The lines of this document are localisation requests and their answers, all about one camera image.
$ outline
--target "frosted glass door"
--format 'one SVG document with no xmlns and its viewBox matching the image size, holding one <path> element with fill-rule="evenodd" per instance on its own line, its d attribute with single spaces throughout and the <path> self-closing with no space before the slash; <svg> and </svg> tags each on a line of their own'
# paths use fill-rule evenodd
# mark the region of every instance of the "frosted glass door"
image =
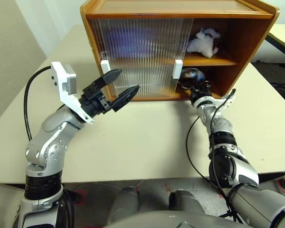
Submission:
<svg viewBox="0 0 285 228">
<path fill-rule="evenodd" d="M 193 19 L 92 19 L 102 60 L 122 75 L 110 87 L 116 96 L 141 86 L 136 98 L 167 98 L 174 94 L 174 60 L 183 59 Z"/>
</svg>

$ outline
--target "white stuffed toy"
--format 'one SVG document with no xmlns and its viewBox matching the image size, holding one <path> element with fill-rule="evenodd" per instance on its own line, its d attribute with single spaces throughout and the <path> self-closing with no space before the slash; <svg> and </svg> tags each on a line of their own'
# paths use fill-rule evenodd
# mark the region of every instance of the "white stuffed toy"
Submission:
<svg viewBox="0 0 285 228">
<path fill-rule="evenodd" d="M 212 57 L 218 52 L 218 48 L 213 46 L 213 41 L 220 37 L 212 28 L 201 29 L 196 35 L 196 37 L 188 42 L 187 52 L 200 52 L 205 57 Z"/>
</svg>

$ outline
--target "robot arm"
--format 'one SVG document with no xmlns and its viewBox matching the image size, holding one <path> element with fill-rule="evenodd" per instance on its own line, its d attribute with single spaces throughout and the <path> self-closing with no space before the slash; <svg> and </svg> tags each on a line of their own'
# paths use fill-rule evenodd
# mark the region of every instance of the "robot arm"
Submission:
<svg viewBox="0 0 285 228">
<path fill-rule="evenodd" d="M 226 100 L 226 98 L 214 99 L 209 89 L 207 81 L 193 86 L 190 90 L 190 100 L 207 128 L 211 159 L 210 180 L 217 183 L 216 174 L 218 183 L 228 194 L 231 205 L 248 225 L 258 228 L 284 228 L 285 197 L 258 188 L 257 171 L 238 148 L 232 124 L 222 115 L 221 110 L 234 100 L 235 91 L 231 92 L 231 96 Z M 222 104 L 224 106 L 215 114 L 216 109 Z"/>
<path fill-rule="evenodd" d="M 113 102 L 106 100 L 101 89 L 112 83 L 121 70 L 112 70 L 95 80 L 77 99 L 76 74 L 70 66 L 53 62 L 54 85 L 60 100 L 65 104 L 50 115 L 26 148 L 26 185 L 20 206 L 19 228 L 48 224 L 64 227 L 61 175 L 67 147 L 77 131 L 93 117 L 113 109 L 118 111 L 138 92 L 139 86 L 123 91 Z"/>
</svg>

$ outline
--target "cabinet shelf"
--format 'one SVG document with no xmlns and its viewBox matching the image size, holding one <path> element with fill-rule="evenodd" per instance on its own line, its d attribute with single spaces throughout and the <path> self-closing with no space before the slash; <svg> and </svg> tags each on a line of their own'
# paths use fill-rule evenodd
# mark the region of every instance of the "cabinet shelf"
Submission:
<svg viewBox="0 0 285 228">
<path fill-rule="evenodd" d="M 204 57 L 201 53 L 186 53 L 183 65 L 184 67 L 195 66 L 234 66 L 237 61 L 224 50 L 219 50 L 211 58 Z"/>
</svg>

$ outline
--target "white wall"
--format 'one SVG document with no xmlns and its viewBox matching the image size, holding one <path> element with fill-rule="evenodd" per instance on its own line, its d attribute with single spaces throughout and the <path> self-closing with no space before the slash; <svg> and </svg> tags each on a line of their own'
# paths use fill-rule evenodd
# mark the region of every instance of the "white wall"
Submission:
<svg viewBox="0 0 285 228">
<path fill-rule="evenodd" d="M 48 56 L 68 33 L 82 24 L 79 8 L 86 0 L 16 0 L 29 28 Z M 263 0 L 280 8 L 277 20 L 285 24 L 285 0 Z M 285 62 L 285 55 L 267 41 L 259 49 L 254 61 Z"/>
</svg>

